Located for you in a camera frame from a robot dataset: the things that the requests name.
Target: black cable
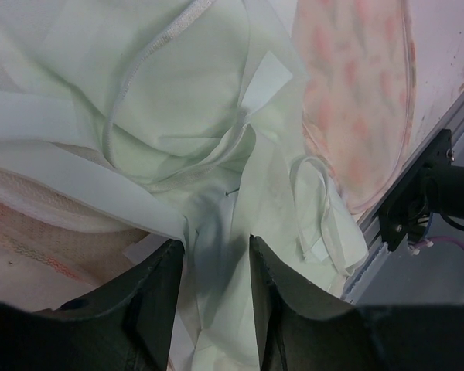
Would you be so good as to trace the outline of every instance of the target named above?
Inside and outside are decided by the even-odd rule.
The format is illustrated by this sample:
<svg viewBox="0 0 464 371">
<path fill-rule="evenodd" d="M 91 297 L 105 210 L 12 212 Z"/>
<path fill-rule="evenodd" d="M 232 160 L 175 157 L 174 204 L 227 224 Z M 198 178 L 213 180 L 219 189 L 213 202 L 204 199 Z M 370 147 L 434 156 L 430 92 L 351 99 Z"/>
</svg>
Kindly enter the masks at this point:
<svg viewBox="0 0 464 371">
<path fill-rule="evenodd" d="M 444 213 L 442 213 L 442 211 L 440 211 L 440 216 L 448 225 L 453 226 L 457 230 L 461 230 L 462 232 L 464 232 L 464 226 L 462 224 L 459 224 L 456 221 L 450 219 L 450 216 L 445 215 Z"/>
<path fill-rule="evenodd" d="M 440 193 L 440 185 L 438 184 L 438 182 L 436 181 L 436 179 L 433 179 L 433 178 L 426 178 L 425 179 L 425 184 L 424 184 L 424 189 L 426 189 L 426 187 L 428 186 L 428 182 L 432 180 L 433 183 L 435 184 L 435 187 L 436 187 L 436 190 L 437 190 L 437 193 L 438 193 L 438 204 L 441 205 L 442 204 L 442 195 Z M 448 215 L 445 215 L 443 213 L 443 210 L 440 209 L 439 210 L 439 214 L 440 216 L 442 217 L 442 219 L 450 226 L 456 228 L 457 230 L 461 230 L 462 232 L 464 232 L 464 226 L 462 224 L 459 224 L 457 223 L 455 220 L 452 220 L 450 218 L 450 216 Z"/>
</svg>

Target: white fabric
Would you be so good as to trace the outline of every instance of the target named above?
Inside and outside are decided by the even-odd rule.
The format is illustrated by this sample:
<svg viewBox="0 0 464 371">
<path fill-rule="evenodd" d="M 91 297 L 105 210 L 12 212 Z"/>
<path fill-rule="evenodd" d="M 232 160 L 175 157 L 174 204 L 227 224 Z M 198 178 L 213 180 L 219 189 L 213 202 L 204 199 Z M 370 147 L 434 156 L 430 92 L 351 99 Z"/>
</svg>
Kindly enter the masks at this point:
<svg viewBox="0 0 464 371">
<path fill-rule="evenodd" d="M 85 125 L 76 126 L 71 99 L 0 91 L 0 141 L 51 141 L 96 149 Z"/>
<path fill-rule="evenodd" d="M 17 175 L 0 171 L 0 203 L 51 226 L 82 233 L 110 233 L 131 227 Z"/>
<path fill-rule="evenodd" d="M 28 14 L 42 7 L 28 6 Z M 108 157 L 120 173 L 49 143 L 48 131 L 35 134 L 43 141 L 1 136 L 0 169 L 184 241 L 183 294 L 193 299 L 179 311 L 196 342 L 193 369 L 258 369 L 249 236 L 263 237 L 285 263 L 334 294 L 366 246 L 323 165 L 305 157 L 306 75 L 270 5 L 196 0 L 188 8 L 198 12 L 193 22 L 186 6 L 51 1 L 33 26 L 16 10 L 24 2 L 0 2 L 4 68 L 28 94 L 71 99 L 75 121 L 67 123 L 84 125 L 86 136 L 102 141 L 108 122 Z M 186 27 L 147 54 L 169 24 Z M 33 58 L 8 59 L 22 55 L 9 35 Z M 23 76 L 30 70 L 41 88 Z M 55 142 L 79 145 L 62 137 Z M 313 246 L 329 259 L 309 255 Z"/>
<path fill-rule="evenodd" d="M 157 249 L 168 240 L 167 237 L 151 233 L 137 243 L 128 246 L 127 249 L 124 250 L 124 256 L 134 265 L 138 265 L 157 251 Z"/>
<path fill-rule="evenodd" d="M 292 36 L 297 0 L 268 0 L 268 2 L 277 13 L 280 22 L 285 27 L 285 31 L 289 36 Z"/>
</svg>

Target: pale green fabric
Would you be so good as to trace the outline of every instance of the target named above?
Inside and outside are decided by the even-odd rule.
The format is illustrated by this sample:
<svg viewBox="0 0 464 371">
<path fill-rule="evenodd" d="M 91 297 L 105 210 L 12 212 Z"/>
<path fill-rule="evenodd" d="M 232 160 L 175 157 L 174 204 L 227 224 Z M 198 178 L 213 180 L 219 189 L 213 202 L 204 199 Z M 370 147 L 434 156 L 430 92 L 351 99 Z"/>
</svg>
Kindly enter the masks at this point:
<svg viewBox="0 0 464 371">
<path fill-rule="evenodd" d="M 90 143 L 102 152 L 103 127 L 130 66 L 188 3 L 52 2 L 48 20 L 38 20 L 29 33 L 22 28 L 26 20 L 17 22 L 21 14 L 0 6 L 4 66 L 22 91 L 55 93 L 73 104 L 73 126 L 87 128 Z M 8 60 L 12 54 L 27 63 Z M 41 77 L 41 88 L 23 76 L 29 71 Z M 190 300 L 182 301 L 179 311 L 191 338 L 199 334 L 193 369 L 258 369 L 249 236 L 263 237 L 285 263 L 336 295 L 367 253 L 325 166 L 305 155 L 305 82 L 288 33 L 265 0 L 216 0 L 141 60 L 111 133 L 112 165 L 120 174 L 83 165 L 87 160 L 61 155 L 47 143 L 34 148 L 36 157 L 30 155 L 33 143 L 21 151 L 31 159 L 51 154 L 41 161 L 52 174 L 53 158 L 64 165 L 75 162 L 70 189 L 25 159 L 14 166 L 10 154 L 19 155 L 17 149 L 0 147 L 0 167 L 37 181 L 42 177 L 43 184 L 64 187 L 63 194 L 95 209 L 106 200 L 111 208 L 102 211 L 112 217 L 183 240 L 188 269 L 183 294 Z M 76 169 L 83 169 L 83 176 L 77 178 Z M 97 184 L 98 173 L 103 182 Z M 139 195 L 132 200 L 139 213 L 134 219 L 129 209 L 123 215 L 116 209 L 121 203 L 114 198 L 130 198 L 132 192 L 121 174 L 148 194 L 134 188 Z M 120 184 L 120 194 L 111 178 Z M 147 213 L 162 213 L 181 233 L 164 223 L 145 224 L 145 207 L 136 205 L 143 199 L 151 204 Z"/>
</svg>

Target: white elastic cord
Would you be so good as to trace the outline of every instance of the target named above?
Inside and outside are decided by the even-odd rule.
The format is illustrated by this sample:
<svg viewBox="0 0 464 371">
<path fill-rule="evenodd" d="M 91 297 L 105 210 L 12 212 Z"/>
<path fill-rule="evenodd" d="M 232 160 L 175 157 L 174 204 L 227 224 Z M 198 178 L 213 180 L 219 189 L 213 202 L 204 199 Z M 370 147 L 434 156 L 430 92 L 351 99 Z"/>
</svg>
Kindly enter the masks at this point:
<svg viewBox="0 0 464 371">
<path fill-rule="evenodd" d="M 193 24 L 216 0 L 194 0 L 173 22 L 161 31 L 146 47 L 141 50 L 134 58 L 125 78 L 122 80 L 121 89 L 118 92 L 114 105 L 111 109 L 108 120 L 104 125 L 103 134 L 101 139 L 101 148 L 105 158 L 114 166 L 119 169 L 115 161 L 114 148 L 112 142 L 112 131 L 114 128 L 115 117 L 125 99 L 129 87 L 134 79 L 135 74 L 138 72 L 142 63 L 148 59 L 156 50 L 164 46 L 169 41 L 176 38 L 182 31 L 187 29 Z"/>
<path fill-rule="evenodd" d="M 292 176 L 292 182 L 293 182 L 292 188 L 294 189 L 294 201 L 295 201 L 295 203 L 299 201 L 299 198 L 296 195 L 296 189 L 297 188 L 295 187 L 295 182 L 297 180 L 297 175 L 299 173 L 299 169 L 300 169 L 300 167 L 302 166 L 302 164 L 304 162 L 311 163 L 312 166 L 316 170 L 318 170 L 319 173 L 322 176 L 323 182 L 325 184 L 325 195 L 324 195 L 324 200 L 323 200 L 323 205 L 322 205 L 323 214 L 322 214 L 322 220 L 321 220 L 321 223 L 320 223 L 322 238 L 323 238 L 323 241 L 324 241 L 324 243 L 326 245 L 326 249 L 327 249 L 327 251 L 328 251 L 328 253 L 329 253 L 329 255 L 330 255 L 331 259 L 332 259 L 333 265 L 335 266 L 335 268 L 337 269 L 339 274 L 341 274 L 343 276 L 349 276 L 350 274 L 347 271 L 347 269 L 345 268 L 345 258 L 343 256 L 343 252 L 342 252 L 342 242 L 340 241 L 338 231 L 335 230 L 332 233 L 330 231 L 330 227 L 328 225 L 329 222 L 330 222 L 329 219 L 330 219 L 330 217 L 332 217 L 333 226 L 336 229 L 336 221 L 335 221 L 335 218 L 333 218 L 333 209 L 332 209 L 332 206 L 331 206 L 331 203 L 330 203 L 330 197 L 329 197 L 329 181 L 330 181 L 330 179 L 329 179 L 328 172 L 326 171 L 325 164 L 323 164 L 323 162 L 319 158 L 312 157 L 312 156 L 303 158 L 300 161 L 300 163 L 295 168 L 293 168 L 293 171 L 295 171 L 295 173 Z M 299 233 L 301 235 L 301 238 L 300 238 L 301 244 L 307 243 L 302 230 L 300 230 Z M 303 249 L 303 251 L 308 251 L 308 250 L 311 250 L 311 247 L 302 246 L 302 249 Z"/>
</svg>

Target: white mesh fabric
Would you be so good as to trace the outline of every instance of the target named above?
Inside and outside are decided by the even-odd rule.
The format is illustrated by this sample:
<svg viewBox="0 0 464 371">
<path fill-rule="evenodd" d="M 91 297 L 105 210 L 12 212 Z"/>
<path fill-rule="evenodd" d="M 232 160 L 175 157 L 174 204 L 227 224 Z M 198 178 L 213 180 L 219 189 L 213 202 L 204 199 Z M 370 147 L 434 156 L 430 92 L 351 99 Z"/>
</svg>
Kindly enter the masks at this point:
<svg viewBox="0 0 464 371">
<path fill-rule="evenodd" d="M 0 203 L 51 226 L 84 233 L 130 227 L 19 176 L 0 172 Z"/>
<path fill-rule="evenodd" d="M 43 223 L 0 203 L 0 246 L 41 261 L 67 277 L 103 284 L 132 267 L 122 251 L 146 232 L 81 233 Z"/>
</svg>

